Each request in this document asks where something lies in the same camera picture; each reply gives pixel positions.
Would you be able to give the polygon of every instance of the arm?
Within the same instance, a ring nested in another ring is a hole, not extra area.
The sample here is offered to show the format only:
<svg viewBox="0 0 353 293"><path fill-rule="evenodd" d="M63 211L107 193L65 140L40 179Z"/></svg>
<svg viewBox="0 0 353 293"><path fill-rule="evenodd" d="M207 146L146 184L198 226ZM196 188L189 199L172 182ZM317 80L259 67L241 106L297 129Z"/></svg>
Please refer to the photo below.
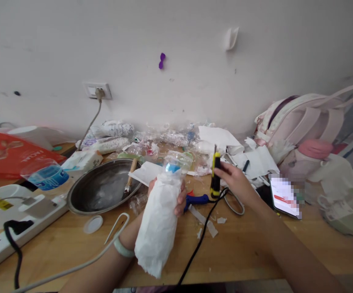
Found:
<svg viewBox="0 0 353 293"><path fill-rule="evenodd" d="M294 292L346 292L339 281L256 194L243 172L222 163L215 174L257 215L270 250Z"/></svg>
<svg viewBox="0 0 353 293"><path fill-rule="evenodd" d="M148 194L150 194L155 181L156 179L151 181ZM178 196L178 205L174 210L177 216L183 214L184 203L186 202L185 182L182 183L181 188L182 191ZM120 234L121 244L129 250L135 249L142 218L143 213L127 225ZM112 245L98 261L83 268L71 277L60 290L60 293L110 293L118 285L132 260L133 258L126 258L120 255L114 245Z"/></svg>

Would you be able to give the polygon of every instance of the blue glue gun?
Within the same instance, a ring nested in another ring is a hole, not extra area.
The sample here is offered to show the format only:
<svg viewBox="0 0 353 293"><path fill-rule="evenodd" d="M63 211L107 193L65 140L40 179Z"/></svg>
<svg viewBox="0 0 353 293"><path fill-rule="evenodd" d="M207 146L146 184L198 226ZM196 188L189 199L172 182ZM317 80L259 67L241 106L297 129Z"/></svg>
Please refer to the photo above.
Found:
<svg viewBox="0 0 353 293"><path fill-rule="evenodd" d="M208 195L203 195L201 197L194 197L191 195L187 195L186 196L186 206L183 209L183 212L186 212L191 204L195 205L195 204L207 204L207 203L209 203Z"/></svg>

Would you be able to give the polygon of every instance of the tissue-wrapped bottle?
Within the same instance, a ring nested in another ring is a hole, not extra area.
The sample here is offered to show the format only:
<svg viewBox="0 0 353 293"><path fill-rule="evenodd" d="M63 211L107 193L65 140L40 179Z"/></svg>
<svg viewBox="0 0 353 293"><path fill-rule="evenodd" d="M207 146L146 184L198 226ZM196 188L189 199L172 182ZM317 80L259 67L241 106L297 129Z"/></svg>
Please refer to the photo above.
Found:
<svg viewBox="0 0 353 293"><path fill-rule="evenodd" d="M144 271L158 279L174 246L177 228L174 209L182 180L191 165L190 157L169 151L164 159L163 172L157 176L144 210L135 254Z"/></svg>

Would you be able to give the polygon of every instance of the white wall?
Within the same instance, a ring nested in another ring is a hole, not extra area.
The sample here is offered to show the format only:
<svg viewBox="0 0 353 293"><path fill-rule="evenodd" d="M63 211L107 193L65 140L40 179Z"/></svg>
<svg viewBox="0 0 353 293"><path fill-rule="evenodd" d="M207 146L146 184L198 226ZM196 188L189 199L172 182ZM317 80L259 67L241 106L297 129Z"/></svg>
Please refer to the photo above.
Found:
<svg viewBox="0 0 353 293"><path fill-rule="evenodd" d="M353 83L353 0L0 0L0 122L80 137L98 106L83 81L111 86L97 122L242 133L272 101Z"/></svg>

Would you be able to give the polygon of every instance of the purple clip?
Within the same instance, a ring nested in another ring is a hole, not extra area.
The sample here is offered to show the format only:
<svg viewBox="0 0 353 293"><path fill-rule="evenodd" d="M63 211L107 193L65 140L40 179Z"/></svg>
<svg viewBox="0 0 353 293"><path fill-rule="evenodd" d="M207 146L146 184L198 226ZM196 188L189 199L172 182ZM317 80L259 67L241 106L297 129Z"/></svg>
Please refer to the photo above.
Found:
<svg viewBox="0 0 353 293"><path fill-rule="evenodd" d="M163 60L166 59L166 55L164 53L160 54L160 63L159 63L159 69L163 69Z"/></svg>

